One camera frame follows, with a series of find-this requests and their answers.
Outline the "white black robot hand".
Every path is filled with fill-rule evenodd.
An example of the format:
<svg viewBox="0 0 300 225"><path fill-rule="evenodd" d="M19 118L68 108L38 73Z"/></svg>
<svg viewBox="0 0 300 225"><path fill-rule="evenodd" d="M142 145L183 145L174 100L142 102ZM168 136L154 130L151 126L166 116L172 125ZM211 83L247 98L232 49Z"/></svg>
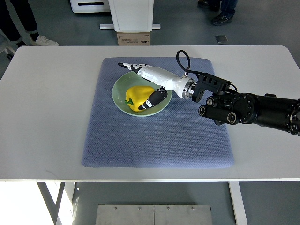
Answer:
<svg viewBox="0 0 300 225"><path fill-rule="evenodd" d="M147 64L119 63L119 66L127 68L141 78L160 86L142 105L145 109L157 106L167 98L168 91L174 91L180 98L190 98L195 90L196 81L186 75L179 77L172 72Z"/></svg>

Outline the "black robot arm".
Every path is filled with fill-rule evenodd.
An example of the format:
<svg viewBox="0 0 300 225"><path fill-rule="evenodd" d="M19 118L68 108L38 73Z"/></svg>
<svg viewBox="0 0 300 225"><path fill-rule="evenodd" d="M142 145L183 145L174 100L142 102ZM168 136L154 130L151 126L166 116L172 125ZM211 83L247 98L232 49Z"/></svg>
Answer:
<svg viewBox="0 0 300 225"><path fill-rule="evenodd" d="M195 71L197 82L193 93L194 102L199 102L205 90L212 92L205 105L199 107L200 116L214 120L217 125L257 124L262 127L300 134L300 101L279 98L273 94L258 96L252 93L239 93L231 89L230 81L214 75Z"/></svg>

